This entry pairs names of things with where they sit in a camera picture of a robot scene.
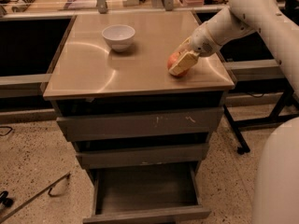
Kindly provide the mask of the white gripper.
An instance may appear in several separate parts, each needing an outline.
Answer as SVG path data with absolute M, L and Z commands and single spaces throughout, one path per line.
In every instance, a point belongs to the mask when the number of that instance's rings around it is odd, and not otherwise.
M 178 56 L 174 65 L 168 69 L 172 76 L 189 71 L 197 64 L 198 57 L 209 57 L 216 53 L 221 46 L 215 41 L 208 30 L 207 23 L 198 26 L 191 37 L 186 38 L 175 50 Z

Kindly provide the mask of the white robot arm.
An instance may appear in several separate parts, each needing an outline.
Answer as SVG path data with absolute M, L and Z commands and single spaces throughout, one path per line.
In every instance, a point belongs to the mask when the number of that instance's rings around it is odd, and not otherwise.
M 167 68 L 179 77 L 227 42 L 256 32 L 292 89 L 299 92 L 299 28 L 276 0 L 229 0 L 171 55 Z M 299 118 L 283 122 L 268 137 L 255 177 L 251 224 L 299 224 Z

